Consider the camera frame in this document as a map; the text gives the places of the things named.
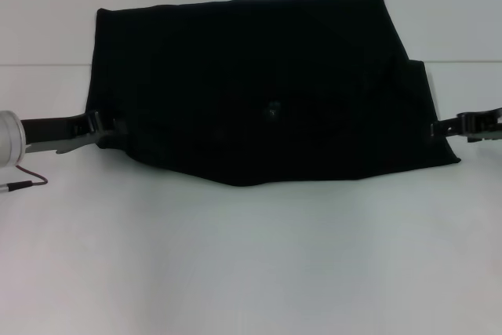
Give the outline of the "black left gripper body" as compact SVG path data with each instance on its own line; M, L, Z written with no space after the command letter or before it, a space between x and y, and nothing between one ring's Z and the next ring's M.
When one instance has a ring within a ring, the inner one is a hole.
M65 154L95 144L104 135L97 111L66 118L25 119L21 124L27 153L55 151Z

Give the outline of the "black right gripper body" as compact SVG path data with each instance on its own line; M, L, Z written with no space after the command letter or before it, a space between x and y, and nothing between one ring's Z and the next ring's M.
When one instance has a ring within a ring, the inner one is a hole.
M457 115L460 120L459 135L468 143L484 140L501 140L501 108L491 111L464 112Z

